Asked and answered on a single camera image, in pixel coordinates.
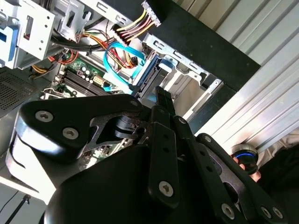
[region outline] blue led light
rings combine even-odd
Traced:
[[[242,155],[250,155],[250,156],[253,156],[253,157],[254,157],[253,154],[250,154],[250,153],[242,153],[242,154],[240,154],[240,155],[237,155],[236,158],[238,158],[238,157],[240,157],[240,156],[242,156]]]

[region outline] bolt head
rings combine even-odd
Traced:
[[[159,190],[162,194],[164,194],[166,197],[171,197],[173,195],[173,188],[172,186],[166,182],[166,181],[161,181],[159,183]]]
[[[184,119],[182,119],[182,118],[179,118],[178,119],[182,124],[185,124],[186,123],[186,121],[184,120]]]
[[[48,111],[36,112],[36,119],[42,122],[50,122],[53,120],[53,115]]]
[[[228,204],[223,203],[223,204],[221,205],[221,208],[222,208],[223,213],[224,213],[228,218],[230,218],[231,220],[234,220],[234,219],[235,219],[235,213],[234,213],[233,209],[232,209]]]
[[[205,136],[205,140],[207,140],[207,142],[212,142],[212,139],[209,136]]]
[[[71,127],[67,127],[62,131],[62,134],[64,137],[66,137],[67,139],[71,139],[74,140],[77,137],[79,137],[79,133],[76,129],[71,128]]]
[[[266,217],[271,218],[271,214],[270,212],[265,208],[265,207],[261,207],[263,213],[266,215]]]
[[[282,213],[277,208],[273,207],[273,211],[279,218],[284,218]]]
[[[138,106],[138,103],[134,100],[131,100],[131,104],[134,105],[134,106]]]

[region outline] cable bundle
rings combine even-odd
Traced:
[[[137,38],[145,31],[147,31],[152,25],[155,23],[153,22],[152,18],[147,14],[146,10],[143,11],[143,14],[130,25],[118,28],[114,36],[117,40],[121,39],[121,42],[124,46],[129,43],[131,40]]]

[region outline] yellow wire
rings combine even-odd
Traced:
[[[34,69],[34,71],[36,71],[37,73],[40,73],[40,74],[43,74],[47,71],[47,70],[44,70],[44,69],[40,69],[35,65],[32,65],[32,68]]]
[[[122,31],[122,30],[131,28],[131,27],[134,26],[136,23],[138,23],[140,20],[142,20],[142,19],[144,18],[145,14],[146,14],[146,11],[144,10],[143,13],[142,13],[142,15],[141,15],[137,20],[135,20],[134,22],[132,22],[130,25],[128,25],[128,26],[126,26],[126,27],[117,29],[116,31]]]
[[[125,51],[125,54],[126,54],[126,60],[129,63],[129,65],[132,66],[132,67],[134,67],[134,65],[131,63],[131,59],[130,59],[129,53]]]
[[[151,24],[149,24],[143,31],[140,31],[138,34],[136,34],[135,36],[132,36],[130,39],[127,40],[127,42],[135,39],[136,37],[138,37],[139,35],[143,34],[145,31],[147,31],[152,25],[154,25],[154,22],[152,22]]]

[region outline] white wall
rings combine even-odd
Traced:
[[[0,184],[0,209],[2,206],[16,193],[16,190],[6,185]],[[0,213],[0,224],[4,224],[15,208],[24,197],[24,193],[19,192],[15,197],[5,206]],[[38,224],[46,205],[43,201],[35,198],[30,199],[30,204],[24,204],[20,211],[16,214],[11,224]]]

